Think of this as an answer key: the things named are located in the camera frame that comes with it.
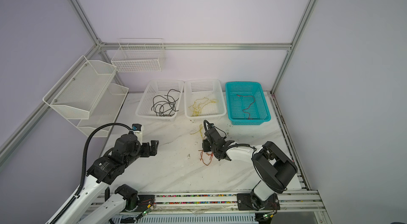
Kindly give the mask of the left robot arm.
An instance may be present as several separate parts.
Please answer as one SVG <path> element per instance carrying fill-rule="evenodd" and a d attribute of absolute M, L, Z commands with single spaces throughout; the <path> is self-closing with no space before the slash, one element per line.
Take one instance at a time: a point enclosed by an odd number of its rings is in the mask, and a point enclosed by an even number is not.
<path fill-rule="evenodd" d="M 119 125 L 127 129 L 115 145 L 87 168 L 90 141 L 102 129 Z M 128 126 L 122 123 L 108 123 L 96 128 L 86 140 L 79 186 L 69 199 L 48 220 L 49 224 L 106 224 L 121 213 L 137 212 L 131 223 L 137 223 L 154 209 L 154 195 L 139 196 L 138 191 L 127 184 L 119 186 L 111 195 L 109 186 L 124 174 L 139 158 L 156 156 L 159 141 L 143 142 L 141 124 Z"/>

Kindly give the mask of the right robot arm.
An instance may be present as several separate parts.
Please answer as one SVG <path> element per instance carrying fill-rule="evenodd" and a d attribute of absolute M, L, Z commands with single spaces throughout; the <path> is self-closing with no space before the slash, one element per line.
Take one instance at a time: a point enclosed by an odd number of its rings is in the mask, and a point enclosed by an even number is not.
<path fill-rule="evenodd" d="M 275 143 L 267 141 L 260 146 L 237 143 L 227 140 L 226 133 L 207 120 L 203 121 L 204 138 L 202 151 L 211 153 L 217 160 L 243 161 L 250 163 L 260 181 L 254 186 L 248 197 L 246 208 L 255 211 L 267 206 L 276 206 L 274 196 L 282 194 L 297 175 L 297 167 Z"/>

